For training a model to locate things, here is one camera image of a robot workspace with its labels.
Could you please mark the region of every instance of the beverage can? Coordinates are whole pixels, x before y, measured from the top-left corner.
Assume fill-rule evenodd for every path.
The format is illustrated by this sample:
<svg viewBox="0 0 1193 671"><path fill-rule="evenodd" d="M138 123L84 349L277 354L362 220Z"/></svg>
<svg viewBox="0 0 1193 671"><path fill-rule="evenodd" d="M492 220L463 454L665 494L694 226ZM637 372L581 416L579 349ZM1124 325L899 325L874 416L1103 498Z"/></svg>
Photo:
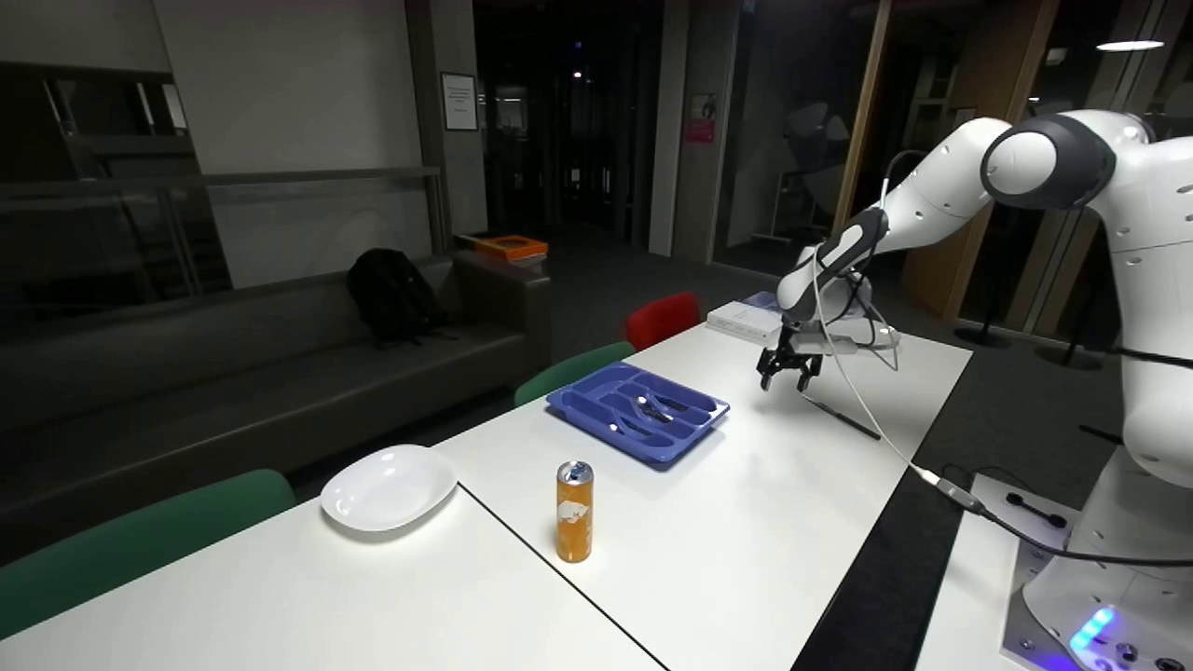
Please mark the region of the beverage can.
<svg viewBox="0 0 1193 671"><path fill-rule="evenodd" d="M556 550L562 562L581 562L593 550L593 484L591 462L556 469Z"/></svg>

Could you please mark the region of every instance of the plate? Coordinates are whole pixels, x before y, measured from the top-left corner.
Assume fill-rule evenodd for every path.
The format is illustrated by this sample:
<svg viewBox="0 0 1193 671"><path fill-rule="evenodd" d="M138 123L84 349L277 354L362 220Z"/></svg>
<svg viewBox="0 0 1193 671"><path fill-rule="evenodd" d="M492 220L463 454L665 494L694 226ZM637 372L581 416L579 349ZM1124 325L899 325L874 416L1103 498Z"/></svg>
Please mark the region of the plate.
<svg viewBox="0 0 1193 671"><path fill-rule="evenodd" d="M398 442L338 469L323 484L320 503L328 518L346 529L397 533L439 509L453 493L454 472L438 451L420 442Z"/></svg>

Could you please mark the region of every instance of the blue tray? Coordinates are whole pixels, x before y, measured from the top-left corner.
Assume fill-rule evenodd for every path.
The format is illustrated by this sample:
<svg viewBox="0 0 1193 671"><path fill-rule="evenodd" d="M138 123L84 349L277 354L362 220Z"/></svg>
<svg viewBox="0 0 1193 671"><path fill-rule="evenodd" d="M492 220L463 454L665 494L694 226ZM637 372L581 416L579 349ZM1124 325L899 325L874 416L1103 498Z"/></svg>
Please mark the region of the blue tray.
<svg viewBox="0 0 1193 671"><path fill-rule="evenodd" d="M645 367L607 366L552 391L547 411L651 469L670 469L731 406Z"/></svg>

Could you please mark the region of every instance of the bench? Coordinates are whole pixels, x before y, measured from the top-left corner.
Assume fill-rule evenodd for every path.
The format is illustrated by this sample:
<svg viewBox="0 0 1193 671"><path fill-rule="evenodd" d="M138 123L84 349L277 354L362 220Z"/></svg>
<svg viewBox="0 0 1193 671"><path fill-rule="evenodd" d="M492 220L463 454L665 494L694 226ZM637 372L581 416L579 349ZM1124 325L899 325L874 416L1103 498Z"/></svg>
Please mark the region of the bench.
<svg viewBox="0 0 1193 671"><path fill-rule="evenodd" d="M0 560L243 469L295 472L547 366L552 279L419 265L448 329L377 341L342 274L0 339Z"/></svg>

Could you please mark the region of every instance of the ceiling light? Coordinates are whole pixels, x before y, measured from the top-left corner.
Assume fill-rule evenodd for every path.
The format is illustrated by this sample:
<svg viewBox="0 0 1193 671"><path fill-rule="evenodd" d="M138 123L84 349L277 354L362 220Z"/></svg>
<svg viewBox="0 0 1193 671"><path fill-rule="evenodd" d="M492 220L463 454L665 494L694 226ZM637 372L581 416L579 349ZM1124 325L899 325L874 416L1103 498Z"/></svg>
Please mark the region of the ceiling light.
<svg viewBox="0 0 1193 671"><path fill-rule="evenodd" d="M1162 42L1103 42L1099 51L1156 51Z"/></svg>

